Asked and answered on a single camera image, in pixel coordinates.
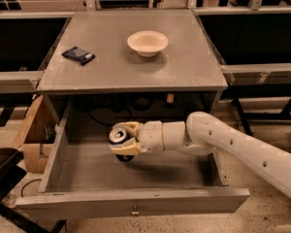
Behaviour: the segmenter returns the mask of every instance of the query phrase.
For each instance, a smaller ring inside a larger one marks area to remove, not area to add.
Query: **drawer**
[[[111,128],[90,119],[73,100],[61,119],[38,195],[16,200],[28,215],[232,213],[248,198],[247,189],[228,186],[216,152],[193,156],[166,150],[135,156],[128,163],[118,161],[109,149]]]

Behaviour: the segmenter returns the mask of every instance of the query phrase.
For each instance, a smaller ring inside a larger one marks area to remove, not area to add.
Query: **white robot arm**
[[[183,121],[119,123],[113,127],[110,141],[111,150],[121,161],[164,150],[205,155],[217,147],[291,198],[291,153],[247,136],[203,112],[192,113],[186,125]]]

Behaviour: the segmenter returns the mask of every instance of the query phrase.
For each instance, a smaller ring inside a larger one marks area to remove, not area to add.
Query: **speckled floor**
[[[247,109],[262,109],[272,106],[272,101],[261,103],[244,101]],[[0,147],[7,147],[16,135],[22,122],[21,109],[17,109],[14,119],[0,128]],[[215,115],[242,130],[235,108],[229,102],[221,102]],[[272,142],[282,149],[291,150],[291,123],[250,123],[254,135],[261,140]],[[223,167],[231,187],[248,188],[250,197],[234,214],[189,215],[189,216],[139,216],[115,218],[70,219],[68,232],[272,232],[291,233],[291,200],[271,185],[248,170],[242,163],[226,152],[220,151]],[[37,178],[29,174],[26,181]],[[52,222],[39,221],[50,230]],[[0,233],[22,232],[0,217]]]

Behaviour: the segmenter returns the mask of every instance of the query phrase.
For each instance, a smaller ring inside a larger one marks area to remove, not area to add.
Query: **calculator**
[[[78,47],[72,47],[61,53],[64,57],[78,61],[81,65],[85,65],[95,57],[95,54],[81,50]]]

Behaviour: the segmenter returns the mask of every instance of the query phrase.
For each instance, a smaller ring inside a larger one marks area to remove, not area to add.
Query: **white bowl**
[[[127,40],[128,46],[143,57],[153,57],[168,45],[165,35],[155,31],[140,31]]]

